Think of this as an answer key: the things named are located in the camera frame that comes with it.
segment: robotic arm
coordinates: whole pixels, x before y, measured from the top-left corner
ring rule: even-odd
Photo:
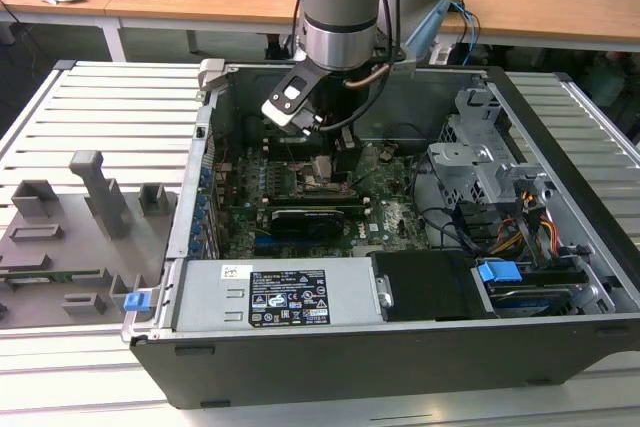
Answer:
[[[306,34],[307,58],[294,66],[278,84],[263,104],[262,112],[281,128],[290,130],[287,127],[293,124],[309,135],[314,130],[332,128],[335,123],[323,125],[328,116],[335,120],[340,117],[339,111],[353,112],[348,106],[341,108],[331,104],[336,103],[336,97],[345,97],[337,92],[347,88],[345,83],[357,89],[358,80],[370,75],[371,66],[363,66],[371,59],[374,50],[379,0],[304,2],[302,25]],[[388,75],[389,70],[389,66],[378,67],[376,77]],[[310,102],[312,92],[321,83],[324,84],[324,95],[316,97],[328,102],[321,99]],[[357,105],[354,96],[346,97],[345,104]]]

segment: blue latch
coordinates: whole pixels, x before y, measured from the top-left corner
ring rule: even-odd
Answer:
[[[150,292],[131,292],[124,299],[125,312],[149,312],[151,310]]]
[[[507,260],[487,260],[478,266],[483,282],[520,282],[522,274],[515,262]]]

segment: warning label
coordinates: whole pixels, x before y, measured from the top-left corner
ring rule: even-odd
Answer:
[[[249,299],[253,327],[331,323],[324,270],[252,272]]]

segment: gray plastic part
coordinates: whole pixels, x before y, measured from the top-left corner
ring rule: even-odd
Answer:
[[[8,235],[14,242],[29,242],[30,240],[58,240],[62,238],[64,232],[58,224],[49,224],[14,227]]]
[[[45,270],[51,266],[47,254],[5,255],[0,259],[0,271]]]
[[[133,290],[132,292],[135,292],[138,289],[144,289],[148,287],[147,283],[144,281],[144,279],[142,278],[141,275],[138,275],[136,277],[136,281],[133,283]]]
[[[71,70],[76,66],[76,60],[59,60],[53,66],[53,70]]]
[[[97,292],[88,294],[67,294],[64,296],[62,308],[69,315],[104,314],[107,305]]]
[[[147,215],[167,215],[169,201],[162,184],[142,184],[138,193],[142,213]]]
[[[46,180],[23,180],[11,200],[23,217],[47,217],[47,203],[58,197]]]
[[[122,281],[122,277],[115,275],[113,282],[111,283],[111,289],[109,289],[109,298],[113,302],[113,305],[120,309],[120,312],[124,312],[124,300],[129,293],[129,289]]]
[[[17,212],[0,240],[0,256],[22,258],[46,254],[51,265],[45,270],[21,270],[15,274],[0,272],[0,297],[11,315],[0,323],[2,328],[53,327],[120,323],[120,309],[109,299],[113,277],[117,274],[125,285],[136,283],[155,286],[160,281],[163,254],[166,250],[176,194],[166,192],[170,214],[145,217],[138,193],[125,193],[122,218],[128,233],[112,240],[102,222],[87,208],[86,194],[62,194],[48,202],[49,217],[24,218]],[[8,235],[14,228],[57,224],[64,231],[59,240],[14,242]],[[11,279],[20,275],[21,279]],[[96,292],[108,306],[104,314],[69,316],[61,307],[66,294]]]
[[[109,192],[111,193],[111,199],[115,207],[118,209],[118,212],[122,212],[122,209],[125,207],[124,196],[122,195],[122,191],[120,190],[120,186],[118,185],[118,181],[116,179],[107,179],[109,184]],[[91,211],[91,215],[96,216],[98,212],[91,202],[91,197],[85,197],[84,200],[87,202],[87,207]]]
[[[113,277],[107,269],[102,269],[97,274],[72,275],[71,281],[83,287],[105,287],[111,285]]]
[[[123,237],[127,228],[120,216],[120,204],[124,200],[115,200],[113,197],[122,197],[109,189],[109,184],[102,175],[102,162],[104,157],[97,150],[79,150],[71,159],[69,169],[82,178],[85,187],[89,191],[93,210],[102,220],[109,237],[119,239]]]

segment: metal slatted platform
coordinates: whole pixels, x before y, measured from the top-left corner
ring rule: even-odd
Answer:
[[[27,106],[21,131],[0,160],[0,233],[24,179],[47,179],[57,193],[85,192],[67,166],[73,152],[101,150],[106,177],[123,192],[162,182],[179,192],[200,102],[198,66],[78,62],[54,71]]]
[[[66,166],[76,149],[102,150],[105,173],[115,175],[123,190],[137,190],[140,182],[154,179],[178,192],[182,159],[198,108],[193,83],[197,69],[196,65],[80,62],[71,71],[52,73],[0,141],[0,227],[13,216],[10,197],[21,179],[51,176],[57,192],[84,191],[79,181],[67,175]],[[553,76],[512,74],[512,78],[545,123],[553,124],[561,145],[579,167],[595,169],[594,175],[600,168],[616,170],[611,169],[613,165],[632,168],[632,156],[618,141],[607,137],[608,132],[595,120],[597,115],[576,102],[578,97],[570,92],[570,86],[563,87]],[[188,82],[177,82],[185,79]],[[169,92],[170,98],[162,95]],[[522,140],[519,144],[528,151]],[[635,179],[633,174],[611,185],[592,183],[614,214],[629,216],[640,210],[640,185],[628,180]],[[638,218],[620,215],[621,222]],[[0,424],[640,424],[640,353],[636,352],[604,359],[557,387],[178,411],[167,404],[162,391],[137,363],[121,341],[119,330],[119,325],[105,325],[30,334],[3,331],[0,386],[5,389],[0,389]],[[288,381],[285,374],[293,375],[301,386],[313,388],[312,379],[300,375],[299,368],[283,370],[277,381]],[[393,381],[393,373],[385,372],[383,365],[381,381]]]
[[[640,153],[572,82],[554,74],[509,74],[533,110],[640,248]],[[535,155],[517,129],[512,137]]]

